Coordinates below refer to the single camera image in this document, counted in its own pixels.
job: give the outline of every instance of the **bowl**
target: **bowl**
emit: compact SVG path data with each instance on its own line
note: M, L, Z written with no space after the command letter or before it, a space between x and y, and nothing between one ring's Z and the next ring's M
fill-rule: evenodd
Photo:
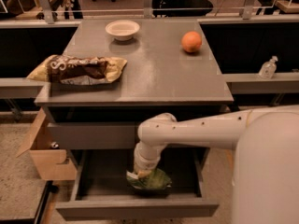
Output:
M119 20L113 21L106 26L106 32L119 41L127 41L140 29L138 23L134 21Z

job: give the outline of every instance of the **white spray bottle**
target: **white spray bottle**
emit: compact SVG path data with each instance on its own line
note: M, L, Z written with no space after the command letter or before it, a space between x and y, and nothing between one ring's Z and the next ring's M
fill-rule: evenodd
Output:
M259 76L261 78L272 78L275 71L277 70L277 65L275 64L275 62L277 61L278 61L278 57L272 56L269 62L266 62L262 65L262 68L259 72Z

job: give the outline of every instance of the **robotic arm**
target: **robotic arm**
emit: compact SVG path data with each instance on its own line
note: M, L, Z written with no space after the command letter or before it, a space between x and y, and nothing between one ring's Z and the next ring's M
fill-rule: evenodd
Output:
M233 224L299 220L299 105L177 122L164 113L140 124L135 172L148 174L169 144L235 149Z

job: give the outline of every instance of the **cardboard box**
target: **cardboard box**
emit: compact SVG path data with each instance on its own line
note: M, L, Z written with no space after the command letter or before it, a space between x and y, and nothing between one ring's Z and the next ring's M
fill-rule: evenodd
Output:
M48 121L41 108L21 144L17 157L29 150L36 169L43 180L75 180L77 167L63 149L51 149L53 142L47 128Z

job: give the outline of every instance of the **orange fruit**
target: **orange fruit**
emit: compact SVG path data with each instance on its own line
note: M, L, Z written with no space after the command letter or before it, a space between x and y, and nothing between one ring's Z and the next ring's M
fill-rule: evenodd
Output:
M200 49L202 46L202 37L195 31L190 31L186 33L181 38L181 46L188 53L194 53Z

